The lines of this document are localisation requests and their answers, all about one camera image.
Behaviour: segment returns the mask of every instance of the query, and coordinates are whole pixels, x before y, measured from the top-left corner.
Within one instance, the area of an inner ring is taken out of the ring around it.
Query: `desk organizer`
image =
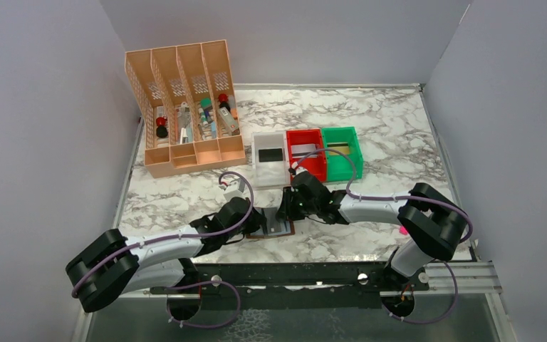
[[[130,51],[125,71],[145,121],[145,167],[154,178],[246,163],[239,130],[228,133],[215,113],[225,94],[240,126],[225,40]],[[201,100],[212,104],[212,124],[202,122]],[[183,103],[189,120],[182,120]],[[166,138],[156,136],[160,116],[167,119]],[[191,142],[180,143],[181,128]]]
[[[290,185],[289,167],[322,147],[347,154],[357,168],[357,179],[362,177],[364,161],[354,127],[253,133],[251,145],[256,187]],[[353,174],[347,160],[333,152],[310,156],[301,166],[321,182],[347,181]]]

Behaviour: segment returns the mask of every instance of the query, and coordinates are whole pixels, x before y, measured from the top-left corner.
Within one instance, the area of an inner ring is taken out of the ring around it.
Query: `green lid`
[[[210,98],[203,98],[202,100],[200,100],[200,107],[202,107],[202,109],[208,108],[212,105],[213,104],[211,103]]]

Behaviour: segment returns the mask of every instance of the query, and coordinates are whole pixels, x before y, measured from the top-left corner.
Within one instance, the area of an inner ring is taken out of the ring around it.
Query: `gray wall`
[[[474,1],[424,93],[519,340],[547,341],[547,1]]]
[[[228,39],[236,83],[424,83],[469,0],[101,0],[125,48]]]
[[[68,341],[67,262],[112,224],[137,127],[96,0],[0,1],[0,341]]]

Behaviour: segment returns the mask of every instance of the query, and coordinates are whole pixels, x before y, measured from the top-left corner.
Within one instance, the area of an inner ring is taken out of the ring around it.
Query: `glass surface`
[[[410,318],[434,318],[452,296],[418,296]],[[194,323],[219,323],[232,311],[200,311]],[[230,326],[216,330],[168,323],[165,299],[118,299],[93,315],[88,341],[498,341],[485,295],[459,297],[454,313],[427,326],[401,323],[384,310],[245,310]]]

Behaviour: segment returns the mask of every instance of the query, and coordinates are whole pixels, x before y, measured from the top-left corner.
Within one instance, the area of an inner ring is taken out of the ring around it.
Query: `marble countertop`
[[[393,193],[427,182],[452,198],[442,162],[415,89],[237,90],[236,105],[248,164],[229,167],[252,179],[251,133],[355,126],[364,157],[361,193]],[[119,229],[127,236],[172,230],[225,203],[217,177],[223,169],[154,179],[144,167],[142,138]],[[329,186],[342,189],[344,184]],[[255,205],[277,207],[282,191],[257,190]],[[409,237],[397,226],[361,222],[327,225],[295,222],[296,233],[277,239],[245,239],[196,262],[311,262],[387,260]],[[470,260],[468,246],[454,259]]]

